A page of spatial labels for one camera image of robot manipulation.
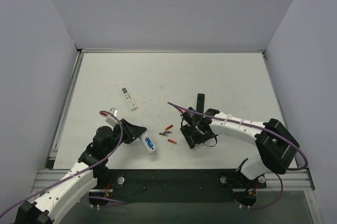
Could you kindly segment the white rounded remote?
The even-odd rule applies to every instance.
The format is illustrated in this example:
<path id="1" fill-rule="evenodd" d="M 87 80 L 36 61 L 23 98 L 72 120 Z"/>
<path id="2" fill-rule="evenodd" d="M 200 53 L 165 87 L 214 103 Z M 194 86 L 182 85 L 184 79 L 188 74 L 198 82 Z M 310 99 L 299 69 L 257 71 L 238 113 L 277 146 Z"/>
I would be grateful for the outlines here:
<path id="1" fill-rule="evenodd" d="M 142 134 L 139 136 L 139 140 L 141 141 L 141 143 L 143 144 L 145 150 L 148 152 L 148 154 L 152 154 L 155 152 L 156 150 L 156 146 L 154 144 L 154 142 L 152 141 L 152 139 L 150 138 L 148 132 L 147 132 L 147 128 L 144 126 L 141 126 L 143 132 Z"/>

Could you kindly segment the blue battery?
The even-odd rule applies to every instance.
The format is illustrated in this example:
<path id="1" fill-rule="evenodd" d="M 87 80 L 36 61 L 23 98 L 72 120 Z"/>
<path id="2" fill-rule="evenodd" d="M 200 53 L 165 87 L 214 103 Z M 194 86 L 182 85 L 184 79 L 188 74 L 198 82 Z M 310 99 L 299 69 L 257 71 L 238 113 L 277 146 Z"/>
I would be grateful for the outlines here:
<path id="1" fill-rule="evenodd" d="M 154 144 L 153 144 L 152 140 L 151 140 L 149 137 L 146 137 L 146 138 L 145 138 L 145 142 L 146 142 L 146 144 L 148 145 L 148 147 L 149 147 L 151 150 L 154 149 Z"/>

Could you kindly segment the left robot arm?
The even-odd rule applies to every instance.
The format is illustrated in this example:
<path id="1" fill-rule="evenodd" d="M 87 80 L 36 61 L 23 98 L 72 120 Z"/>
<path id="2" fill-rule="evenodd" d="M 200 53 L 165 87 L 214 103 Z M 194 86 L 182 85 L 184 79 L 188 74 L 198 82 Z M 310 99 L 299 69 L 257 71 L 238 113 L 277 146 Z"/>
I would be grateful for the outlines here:
<path id="1" fill-rule="evenodd" d="M 109 156 L 121 143 L 130 144 L 147 128 L 122 119 L 115 127 L 102 126 L 93 141 L 69 172 L 57 183 L 45 188 L 33 202 L 25 200 L 18 208 L 15 223 L 60 223 L 67 212 L 94 187 L 107 184 Z"/>

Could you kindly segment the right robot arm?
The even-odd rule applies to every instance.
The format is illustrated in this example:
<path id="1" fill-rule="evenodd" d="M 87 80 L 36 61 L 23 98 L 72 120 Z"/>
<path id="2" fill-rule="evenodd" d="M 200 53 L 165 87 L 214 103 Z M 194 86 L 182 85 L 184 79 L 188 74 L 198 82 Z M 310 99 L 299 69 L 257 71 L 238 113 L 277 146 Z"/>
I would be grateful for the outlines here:
<path id="1" fill-rule="evenodd" d="M 268 122 L 255 122 L 208 109 L 200 113 L 192 107 L 180 109 L 181 132 L 189 147 L 219 135 L 241 140 L 257 148 L 257 154 L 245 157 L 236 169 L 248 180 L 254 180 L 269 172 L 285 174 L 300 149 L 300 145 L 277 119 Z"/>

